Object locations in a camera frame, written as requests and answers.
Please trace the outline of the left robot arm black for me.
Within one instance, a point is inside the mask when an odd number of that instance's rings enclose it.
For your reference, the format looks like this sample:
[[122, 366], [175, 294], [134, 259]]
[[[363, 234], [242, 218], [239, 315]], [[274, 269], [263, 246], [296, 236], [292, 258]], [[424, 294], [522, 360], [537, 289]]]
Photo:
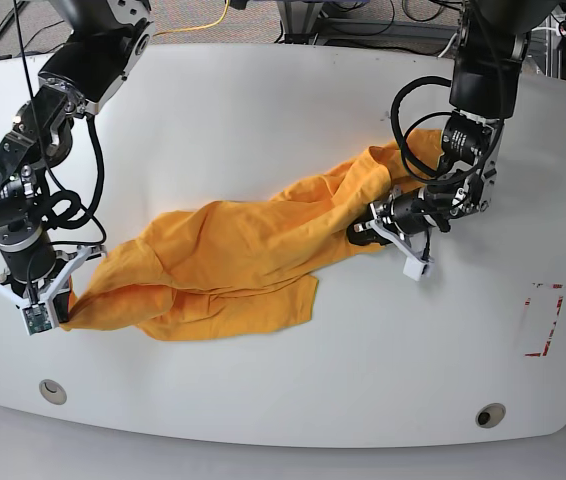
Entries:
[[[387, 245], [395, 238], [446, 233], [453, 220], [486, 210], [496, 179], [504, 123], [516, 104], [519, 76], [534, 28], [556, 7], [554, 1], [467, 1], [450, 79], [424, 76], [395, 96], [390, 121], [402, 166], [420, 182], [411, 192], [379, 199], [347, 229], [357, 246]], [[442, 154], [434, 167], [408, 143], [399, 113], [404, 98], [419, 87], [450, 90], [451, 111], [440, 136]]]

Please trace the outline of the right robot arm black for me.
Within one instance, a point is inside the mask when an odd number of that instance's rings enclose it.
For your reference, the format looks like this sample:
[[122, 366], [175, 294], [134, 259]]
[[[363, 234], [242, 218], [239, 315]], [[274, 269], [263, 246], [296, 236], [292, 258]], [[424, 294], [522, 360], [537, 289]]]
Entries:
[[[105, 181], [95, 118], [127, 81], [155, 32], [147, 1], [55, 1], [72, 32], [38, 73], [39, 88], [0, 143], [0, 296], [28, 334], [68, 322], [71, 276], [106, 253], [104, 240], [52, 241], [50, 230], [96, 223]], [[85, 120], [96, 160], [90, 203], [58, 186], [53, 168], [69, 155], [75, 120]]]

